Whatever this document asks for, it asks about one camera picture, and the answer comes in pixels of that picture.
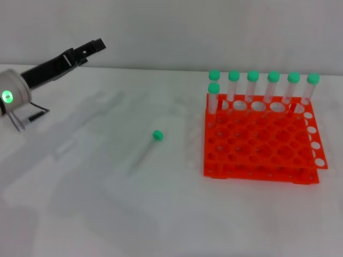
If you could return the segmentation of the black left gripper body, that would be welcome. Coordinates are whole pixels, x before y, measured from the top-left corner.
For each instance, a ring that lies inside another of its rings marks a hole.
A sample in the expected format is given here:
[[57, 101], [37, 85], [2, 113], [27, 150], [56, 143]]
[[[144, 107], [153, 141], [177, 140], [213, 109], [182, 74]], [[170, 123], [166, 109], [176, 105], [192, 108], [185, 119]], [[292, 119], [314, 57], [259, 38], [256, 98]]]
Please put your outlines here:
[[57, 57], [23, 72], [21, 76], [29, 89], [34, 90], [64, 76], [76, 68], [79, 63], [80, 54], [71, 48]]

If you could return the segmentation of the orange test tube rack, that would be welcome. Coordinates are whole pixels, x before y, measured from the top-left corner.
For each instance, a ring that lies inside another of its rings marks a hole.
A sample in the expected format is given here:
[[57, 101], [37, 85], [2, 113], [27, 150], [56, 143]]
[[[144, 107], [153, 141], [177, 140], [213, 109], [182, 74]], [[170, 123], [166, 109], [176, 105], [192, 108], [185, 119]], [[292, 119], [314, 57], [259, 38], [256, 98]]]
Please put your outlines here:
[[218, 95], [216, 113], [205, 115], [203, 174], [215, 179], [249, 179], [317, 184], [328, 164], [311, 104], [289, 105], [261, 95], [228, 102]]

